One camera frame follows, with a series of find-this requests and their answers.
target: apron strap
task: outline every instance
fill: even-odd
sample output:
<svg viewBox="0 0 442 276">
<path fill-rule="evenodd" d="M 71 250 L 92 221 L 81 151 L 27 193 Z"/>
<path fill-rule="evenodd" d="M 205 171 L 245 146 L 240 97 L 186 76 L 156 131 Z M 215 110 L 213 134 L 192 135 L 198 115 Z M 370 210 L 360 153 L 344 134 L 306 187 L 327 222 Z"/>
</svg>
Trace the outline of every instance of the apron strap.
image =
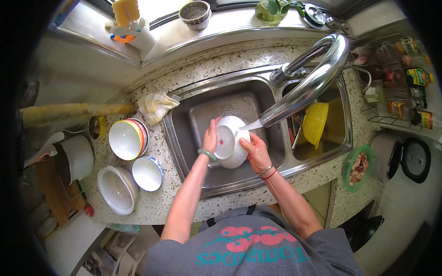
<svg viewBox="0 0 442 276">
<path fill-rule="evenodd" d="M 250 206 L 248 207 L 248 210 L 247 210 L 246 215 L 251 215 L 251 214 L 253 213 L 253 211 L 255 210 L 255 207 L 256 207 L 256 204 L 250 205 Z M 215 225 L 215 224 L 216 224 L 216 222 L 215 222 L 215 218 L 210 218 L 210 219 L 207 220 L 207 225 L 208 225 L 209 227 L 212 227 L 212 226 Z"/>
</svg>

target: double sink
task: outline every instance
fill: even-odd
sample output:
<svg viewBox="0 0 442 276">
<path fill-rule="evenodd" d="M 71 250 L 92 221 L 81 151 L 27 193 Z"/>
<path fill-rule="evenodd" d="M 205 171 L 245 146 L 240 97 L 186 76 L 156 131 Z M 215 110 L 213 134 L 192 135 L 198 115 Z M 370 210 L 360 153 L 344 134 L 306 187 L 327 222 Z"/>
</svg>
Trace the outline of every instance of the double sink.
<svg viewBox="0 0 442 276">
<path fill-rule="evenodd" d="M 233 72 L 188 85 L 169 93 L 181 97 L 180 105 L 164 117 L 165 136 L 181 180 L 184 181 L 198 157 L 197 150 L 209 126 L 218 116 L 237 116 L 246 124 L 290 92 L 302 79 L 282 87 L 269 82 L 281 67 L 268 65 Z M 270 159 L 282 176 L 288 177 L 332 160 L 352 149 L 351 114 L 342 75 L 317 99 L 328 102 L 329 111 L 318 149 L 307 142 L 302 128 L 292 150 L 287 120 L 269 128 L 252 130 L 267 145 Z M 263 185 L 246 160 L 236 169 L 210 162 L 201 199 L 217 197 Z"/>
</svg>

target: cleaning cloth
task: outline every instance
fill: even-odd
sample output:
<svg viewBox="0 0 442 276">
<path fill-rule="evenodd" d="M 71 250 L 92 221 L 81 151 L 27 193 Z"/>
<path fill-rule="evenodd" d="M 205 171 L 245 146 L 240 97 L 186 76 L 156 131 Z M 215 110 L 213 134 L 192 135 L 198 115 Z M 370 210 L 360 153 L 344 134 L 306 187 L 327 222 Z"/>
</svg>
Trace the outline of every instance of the cleaning cloth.
<svg viewBox="0 0 442 276">
<path fill-rule="evenodd" d="M 149 93 L 138 100 L 138 109 L 150 126 L 158 124 L 169 110 L 179 105 L 180 97 L 166 95 L 166 92 Z"/>
</svg>

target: countertop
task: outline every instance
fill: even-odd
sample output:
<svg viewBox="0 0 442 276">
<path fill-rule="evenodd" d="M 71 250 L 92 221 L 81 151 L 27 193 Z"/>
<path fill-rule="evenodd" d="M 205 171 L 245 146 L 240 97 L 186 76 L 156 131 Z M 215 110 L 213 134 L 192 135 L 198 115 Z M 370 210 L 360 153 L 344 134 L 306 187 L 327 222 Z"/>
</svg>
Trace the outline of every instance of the countertop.
<svg viewBox="0 0 442 276">
<path fill-rule="evenodd" d="M 155 92 L 170 92 L 177 88 L 228 72 L 244 70 L 269 64 L 292 61 L 311 45 L 315 39 L 280 38 L 240 42 L 177 60 L 167 66 L 144 75 L 127 87 L 114 99 L 114 102 L 137 101 L 142 95 Z M 372 110 L 364 103 L 361 85 L 353 69 L 343 73 L 350 101 L 353 124 L 353 147 L 370 144 L 379 125 L 368 122 Z M 108 116 L 107 131 L 116 121 L 128 116 Z M 143 120 L 137 112 L 133 117 Z M 140 189 L 140 199 L 130 215 L 120 216 L 112 212 L 98 190 L 97 175 L 100 169 L 112 165 L 130 171 L 133 161 L 119 159 L 111 150 L 107 135 L 92 140 L 95 165 L 92 173 L 84 179 L 87 187 L 87 201 L 94 207 L 94 220 L 124 224 L 164 224 L 172 200 L 181 185 L 169 147 L 164 137 L 162 124 L 149 129 L 149 147 L 144 154 L 160 160 L 164 166 L 164 181 L 159 190 L 146 192 Z M 341 179 L 342 163 L 345 155 L 332 161 L 287 178 L 287 181 L 300 193 L 310 191 L 331 181 L 327 227 L 335 227 L 362 210 L 372 200 L 381 196 L 383 185 L 368 181 L 357 193 L 349 193 Z M 221 197 L 201 200 L 194 221 L 202 221 L 227 210 L 252 204 L 274 204 L 276 200 L 263 185 L 261 187 L 233 193 Z"/>
</svg>

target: water stream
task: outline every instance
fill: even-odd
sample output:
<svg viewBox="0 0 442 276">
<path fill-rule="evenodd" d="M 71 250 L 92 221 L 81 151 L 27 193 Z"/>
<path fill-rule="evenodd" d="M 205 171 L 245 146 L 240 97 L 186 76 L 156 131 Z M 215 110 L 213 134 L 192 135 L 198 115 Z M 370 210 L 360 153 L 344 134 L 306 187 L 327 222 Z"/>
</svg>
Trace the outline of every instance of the water stream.
<svg viewBox="0 0 442 276">
<path fill-rule="evenodd" d="M 261 127 L 263 127 L 263 125 L 259 122 L 259 120 L 256 120 L 251 124 L 240 127 L 239 130 L 252 130 L 252 129 L 259 129 Z"/>
</svg>

